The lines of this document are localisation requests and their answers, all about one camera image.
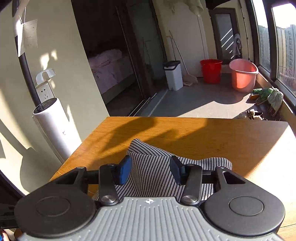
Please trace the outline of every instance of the electrical socket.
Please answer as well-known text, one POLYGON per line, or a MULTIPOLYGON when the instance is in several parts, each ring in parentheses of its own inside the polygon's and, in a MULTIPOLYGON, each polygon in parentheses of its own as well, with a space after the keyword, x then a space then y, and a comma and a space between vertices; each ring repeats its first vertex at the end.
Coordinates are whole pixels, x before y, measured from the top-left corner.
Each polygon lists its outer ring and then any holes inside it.
POLYGON ((54 93, 52 92, 51 87, 49 86, 48 82, 43 85, 40 85, 36 88, 39 99, 42 102, 46 101, 47 99, 54 98, 54 93))

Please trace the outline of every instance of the sky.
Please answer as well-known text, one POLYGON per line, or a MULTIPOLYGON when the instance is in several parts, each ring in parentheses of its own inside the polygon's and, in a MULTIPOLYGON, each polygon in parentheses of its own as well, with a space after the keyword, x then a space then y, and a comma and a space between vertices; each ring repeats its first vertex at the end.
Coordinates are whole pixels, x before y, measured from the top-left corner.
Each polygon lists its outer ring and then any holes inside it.
MULTIPOLYGON (((258 25, 267 28, 267 20, 262 0, 253 0, 253 4, 258 25)), ((287 28, 291 24, 296 25, 296 9, 291 3, 273 7, 273 12, 277 27, 287 28)))

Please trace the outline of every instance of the person's hand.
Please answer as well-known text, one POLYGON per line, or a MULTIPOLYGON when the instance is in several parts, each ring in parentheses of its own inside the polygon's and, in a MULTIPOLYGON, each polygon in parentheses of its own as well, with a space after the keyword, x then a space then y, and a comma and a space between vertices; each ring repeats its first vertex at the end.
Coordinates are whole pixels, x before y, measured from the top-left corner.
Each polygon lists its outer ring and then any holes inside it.
POLYGON ((0 229, 0 234, 2 236, 3 241, 10 241, 7 233, 4 230, 0 229))

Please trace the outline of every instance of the wooden table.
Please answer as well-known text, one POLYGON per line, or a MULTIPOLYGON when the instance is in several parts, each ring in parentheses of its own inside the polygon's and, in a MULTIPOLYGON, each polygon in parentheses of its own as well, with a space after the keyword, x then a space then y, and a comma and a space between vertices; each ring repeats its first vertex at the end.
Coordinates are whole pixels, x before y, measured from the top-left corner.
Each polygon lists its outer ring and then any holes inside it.
MULTIPOLYGON (((278 234, 285 240, 296 240, 296 138, 287 122, 108 117, 52 178, 78 166, 94 170, 106 163, 118 163, 135 138, 191 159, 229 159, 234 172, 284 203, 286 215, 278 234)), ((90 186, 89 195, 96 190, 97 186, 90 186)))

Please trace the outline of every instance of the trash can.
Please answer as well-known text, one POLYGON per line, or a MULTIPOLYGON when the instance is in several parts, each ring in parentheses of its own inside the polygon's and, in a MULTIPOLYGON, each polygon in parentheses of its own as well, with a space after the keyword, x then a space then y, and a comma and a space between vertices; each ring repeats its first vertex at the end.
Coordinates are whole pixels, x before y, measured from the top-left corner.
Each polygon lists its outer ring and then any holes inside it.
POLYGON ((173 60, 163 64, 169 90, 177 91, 183 87, 181 61, 173 60))
POLYGON ((258 68, 251 61, 237 58, 230 62, 232 87, 240 92, 251 93, 255 86, 258 68))
POLYGON ((222 60, 204 59, 200 61, 204 82, 218 84, 221 80, 222 60))

